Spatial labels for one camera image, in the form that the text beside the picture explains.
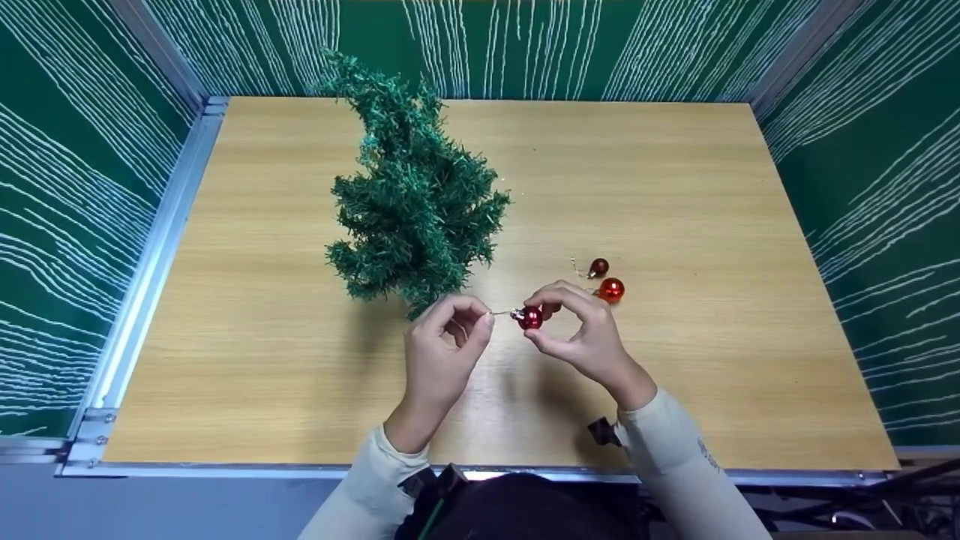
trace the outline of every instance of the wooden table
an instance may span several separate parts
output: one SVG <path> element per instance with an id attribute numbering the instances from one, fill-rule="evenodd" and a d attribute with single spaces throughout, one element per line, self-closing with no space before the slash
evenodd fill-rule
<path id="1" fill-rule="evenodd" d="M 575 280 L 571 257 L 605 257 L 627 348 L 721 465 L 897 468 L 747 105 L 449 105 L 449 134 L 516 201 L 471 294 L 515 307 Z M 343 102 L 231 100 L 105 461 L 343 464 L 387 417 L 405 307 L 352 301 L 324 260 L 361 134 Z M 618 469 L 585 430 L 613 413 L 501 319 L 431 458 Z"/>

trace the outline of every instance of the dark red ornament ball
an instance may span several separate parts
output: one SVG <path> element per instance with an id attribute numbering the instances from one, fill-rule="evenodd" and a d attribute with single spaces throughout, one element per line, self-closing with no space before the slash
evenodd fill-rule
<path id="1" fill-rule="evenodd" d="M 587 270 L 588 278 L 603 278 L 610 272 L 610 263 L 605 258 L 595 258 Z"/>
<path id="2" fill-rule="evenodd" d="M 543 326 L 543 312 L 536 307 L 525 307 L 521 310 L 523 318 L 517 318 L 516 322 L 524 330 L 536 330 Z"/>
<path id="3" fill-rule="evenodd" d="M 620 299 L 623 298 L 623 294 L 626 291 L 627 289 L 623 286 L 621 280 L 617 278 L 606 278 L 600 283 L 600 288 L 597 289 L 597 296 L 610 304 L 616 304 L 620 302 Z"/>

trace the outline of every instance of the christmas ornament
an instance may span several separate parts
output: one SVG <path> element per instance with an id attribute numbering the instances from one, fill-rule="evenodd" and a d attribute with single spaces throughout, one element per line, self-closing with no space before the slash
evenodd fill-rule
<path id="1" fill-rule="evenodd" d="M 549 308 L 554 313 L 560 311 L 560 306 Z M 524 330 L 536 330 L 543 326 L 543 312 L 536 307 L 519 307 L 509 311 L 495 311 L 491 315 L 510 315 L 510 318 L 514 319 Z"/>
<path id="2" fill-rule="evenodd" d="M 595 258 L 590 264 L 590 269 L 587 270 L 587 277 L 590 279 L 603 278 L 608 271 L 610 271 L 610 264 L 607 260 L 605 258 Z"/>
<path id="3" fill-rule="evenodd" d="M 594 294 L 610 304 L 616 304 L 620 302 L 625 292 L 626 288 L 623 286 L 621 280 L 617 278 L 606 278 L 600 283 L 600 288 L 598 288 Z"/>
<path id="4" fill-rule="evenodd" d="M 576 258 L 571 257 L 570 264 L 573 265 L 573 271 L 577 274 L 578 278 L 587 278 L 588 280 L 592 280 L 593 278 L 603 278 L 607 272 L 610 272 L 610 263 L 607 262 L 605 258 L 595 258 L 593 262 L 590 263 L 590 268 L 587 270 L 586 274 L 577 268 Z"/>
<path id="5" fill-rule="evenodd" d="M 523 309 L 514 309 L 510 313 L 510 318 L 524 330 L 536 330 L 543 326 L 543 312 L 536 307 L 524 307 Z"/>

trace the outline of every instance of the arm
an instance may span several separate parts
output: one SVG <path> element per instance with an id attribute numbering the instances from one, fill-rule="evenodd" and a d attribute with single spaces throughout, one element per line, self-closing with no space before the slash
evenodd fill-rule
<path id="1" fill-rule="evenodd" d="M 347 476 L 324 501 L 300 534 L 300 540 L 389 539 L 413 512 L 414 500 L 397 486 L 428 466 L 426 447 L 398 452 L 382 426 L 372 431 Z"/>
<path id="2" fill-rule="evenodd" d="M 427 447 L 467 388 L 490 343 L 490 309 L 471 296 L 447 296 L 404 334 L 403 400 L 360 447 L 347 476 L 300 534 L 300 540 L 393 538 L 414 500 L 397 487 L 427 464 Z M 454 344 L 444 341 L 453 336 Z"/>
<path id="3" fill-rule="evenodd" d="M 647 406 L 618 416 L 617 437 L 681 538 L 770 538 L 673 396 L 661 388 Z"/>
<path id="4" fill-rule="evenodd" d="M 637 475 L 683 540 L 770 538 L 713 461 L 693 419 L 627 354 L 606 302 L 560 281 L 540 289 L 524 304 L 543 307 L 544 320 L 563 306 L 583 322 L 566 341 L 536 330 L 524 335 L 541 352 L 570 363 L 610 392 L 621 410 L 617 436 Z"/>

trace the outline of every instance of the long sleeve shirt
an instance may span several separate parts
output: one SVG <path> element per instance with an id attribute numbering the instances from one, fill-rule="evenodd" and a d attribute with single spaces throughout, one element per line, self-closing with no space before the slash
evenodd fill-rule
<path id="1" fill-rule="evenodd" d="M 663 389 L 644 408 L 620 411 L 614 429 L 636 474 L 683 540 L 770 538 L 713 460 L 693 419 Z M 393 538 L 414 507 L 397 485 L 427 467 L 426 456 L 427 449 L 397 452 L 381 425 L 300 539 Z"/>

